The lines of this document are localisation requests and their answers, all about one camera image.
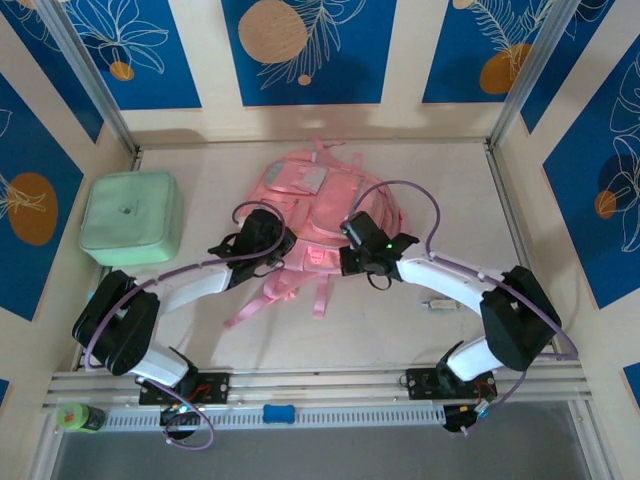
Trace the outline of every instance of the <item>vertical metal post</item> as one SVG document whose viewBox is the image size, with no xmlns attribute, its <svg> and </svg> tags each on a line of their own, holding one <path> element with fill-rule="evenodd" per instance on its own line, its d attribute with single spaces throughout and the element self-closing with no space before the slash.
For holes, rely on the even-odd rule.
<svg viewBox="0 0 640 480">
<path fill-rule="evenodd" d="M 555 4 L 551 8 L 544 25 L 542 25 L 531 52 L 507 95 L 500 117 L 491 131 L 488 143 L 489 148 L 492 150 L 504 140 L 509 127 L 520 114 L 520 110 L 522 110 L 527 98 L 529 98 L 531 90 L 533 90 L 540 78 L 544 67 L 547 65 L 582 0 L 552 1 Z"/>
<path fill-rule="evenodd" d="M 40 18 L 49 29 L 98 112 L 111 127 L 122 146 L 131 153 L 132 157 L 135 156 L 138 146 L 120 114 L 115 99 L 65 13 L 64 4 L 58 0 L 33 0 L 33 2 Z"/>
</svg>

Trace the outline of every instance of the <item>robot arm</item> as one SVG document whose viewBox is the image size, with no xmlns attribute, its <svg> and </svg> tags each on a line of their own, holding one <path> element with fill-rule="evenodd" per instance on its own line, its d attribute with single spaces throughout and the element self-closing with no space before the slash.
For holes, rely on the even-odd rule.
<svg viewBox="0 0 640 480">
<path fill-rule="evenodd" d="M 438 365 L 439 382 L 452 395 L 456 388 L 463 389 L 495 368 L 526 370 L 554 335 L 537 315 L 486 278 L 516 289 L 560 326 L 542 288 L 523 267 L 501 273 L 480 270 L 434 252 L 427 254 L 415 237 L 400 234 L 390 239 L 364 212 L 348 219 L 343 231 L 351 243 L 340 251 L 343 275 L 366 273 L 422 285 L 463 303 L 482 317 L 485 336 L 462 347 L 456 345 Z M 281 232 L 275 215 L 254 210 L 238 234 L 227 236 L 209 250 L 221 262 L 208 266 L 212 270 L 205 278 L 177 288 L 162 302 L 155 294 L 140 290 L 125 303 L 98 338 L 93 356 L 114 375 L 134 373 L 189 396 L 197 386 L 198 369 L 177 351 L 152 342 L 157 318 L 196 298 L 239 285 L 264 264 L 275 266 L 295 244 L 296 237 L 289 229 L 284 241 L 268 256 L 249 260 L 238 257 L 266 250 L 277 242 Z M 87 347 L 107 313 L 135 287 L 134 279 L 122 271 L 107 275 L 76 322 L 74 338 Z"/>
<path fill-rule="evenodd" d="M 524 267 L 505 273 L 482 270 L 427 253 L 424 244 L 410 235 L 401 233 L 390 239 L 364 212 L 348 219 L 342 228 L 351 243 L 340 251 L 343 275 L 367 273 L 422 285 L 480 315 L 485 336 L 454 347 L 442 360 L 441 367 L 448 370 L 443 374 L 452 373 L 454 382 L 471 382 L 501 366 L 524 371 L 555 334 L 534 312 L 499 288 L 498 282 L 517 290 L 561 326 L 542 287 Z"/>
<path fill-rule="evenodd" d="M 93 356 L 113 375 L 133 373 L 188 397 L 197 387 L 198 369 L 176 350 L 152 341 L 157 318 L 196 298 L 221 293 L 245 282 L 262 265 L 274 267 L 295 244 L 296 237 L 288 228 L 282 242 L 269 255 L 244 257 L 255 257 L 274 245 L 282 228 L 282 223 L 272 213 L 253 210 L 239 233 L 228 235 L 220 245 L 209 249 L 219 262 L 205 262 L 206 277 L 177 288 L 162 302 L 156 294 L 143 289 L 122 305 L 98 338 Z M 73 337 L 87 348 L 108 312 L 134 288 L 135 279 L 123 271 L 109 273 L 74 325 Z"/>
</svg>

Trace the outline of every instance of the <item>mint green pouch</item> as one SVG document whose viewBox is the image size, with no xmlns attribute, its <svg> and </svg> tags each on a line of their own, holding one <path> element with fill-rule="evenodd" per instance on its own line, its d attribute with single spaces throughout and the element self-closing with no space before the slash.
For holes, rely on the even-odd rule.
<svg viewBox="0 0 640 480">
<path fill-rule="evenodd" d="M 99 178 L 89 193 L 80 248 L 112 267 L 170 260 L 180 247 L 183 203 L 169 172 Z"/>
</svg>

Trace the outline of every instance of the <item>white leaf drawing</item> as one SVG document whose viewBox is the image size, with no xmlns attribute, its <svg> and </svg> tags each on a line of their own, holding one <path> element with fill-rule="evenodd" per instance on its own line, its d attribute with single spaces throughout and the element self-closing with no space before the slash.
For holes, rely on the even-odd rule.
<svg viewBox="0 0 640 480">
<path fill-rule="evenodd" d="M 307 29 L 307 42 L 300 53 L 286 62 L 265 63 L 258 73 L 266 77 L 261 90 L 286 79 L 291 83 L 301 75 L 313 77 L 325 62 L 331 60 L 332 51 L 341 48 L 338 26 L 352 20 L 362 11 L 367 0 L 358 0 L 353 11 L 345 15 L 345 5 L 353 0 L 295 0 L 291 7 L 302 18 Z"/>
<path fill-rule="evenodd" d="M 4 132 L 7 131 L 7 128 L 9 128 L 11 115 L 13 115 L 12 111 L 0 108 L 0 137 L 2 137 L 2 135 L 4 135 Z"/>
<path fill-rule="evenodd" d="M 167 42 L 169 30 L 138 20 L 138 0 L 70 0 L 63 6 L 87 48 L 99 51 L 103 70 L 121 62 L 164 73 L 164 61 L 154 47 Z"/>
<path fill-rule="evenodd" d="M 519 41 L 520 25 L 509 0 L 476 0 L 469 8 L 476 14 L 480 32 L 490 38 L 495 50 L 506 52 Z"/>
<path fill-rule="evenodd" d="M 129 49 L 136 54 L 131 55 L 133 63 L 152 68 L 158 73 L 164 73 L 164 62 L 152 48 L 142 45 L 131 45 Z"/>
<path fill-rule="evenodd" d="M 45 26 L 42 18 L 38 15 L 38 12 L 32 8 L 25 7 L 16 0 L 1 0 L 11 12 L 11 14 L 18 19 L 22 24 L 25 31 L 33 38 L 42 42 L 51 50 L 56 52 L 60 51 L 58 44 L 55 42 L 49 30 Z"/>
<path fill-rule="evenodd" d="M 640 241 L 638 241 L 638 234 L 640 233 L 640 204 L 637 197 L 622 215 L 622 232 L 622 251 L 624 253 L 633 253 L 640 248 Z"/>
</svg>

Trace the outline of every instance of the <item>grey floor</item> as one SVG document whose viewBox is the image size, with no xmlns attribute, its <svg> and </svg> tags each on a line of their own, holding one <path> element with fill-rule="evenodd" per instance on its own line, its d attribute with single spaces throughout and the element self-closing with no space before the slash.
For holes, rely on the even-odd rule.
<svg viewBox="0 0 640 480">
<path fill-rule="evenodd" d="M 468 438 L 441 427 L 220 431 L 185 452 L 153 433 L 68 434 L 56 480 L 590 478 L 565 404 L 511 404 Z"/>
</svg>

